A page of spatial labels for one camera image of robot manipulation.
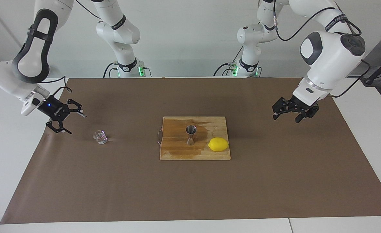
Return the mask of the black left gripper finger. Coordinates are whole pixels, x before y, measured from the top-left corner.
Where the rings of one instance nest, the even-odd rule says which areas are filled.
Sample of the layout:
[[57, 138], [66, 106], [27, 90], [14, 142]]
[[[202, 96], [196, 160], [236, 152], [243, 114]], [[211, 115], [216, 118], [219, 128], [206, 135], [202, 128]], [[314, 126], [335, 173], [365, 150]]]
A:
[[289, 101], [283, 97], [279, 98], [272, 106], [272, 110], [273, 119], [277, 120], [280, 115], [290, 112]]
[[319, 108], [310, 108], [308, 110], [301, 110], [299, 115], [295, 118], [295, 122], [299, 123], [304, 118], [312, 118], [318, 111], [319, 111]]

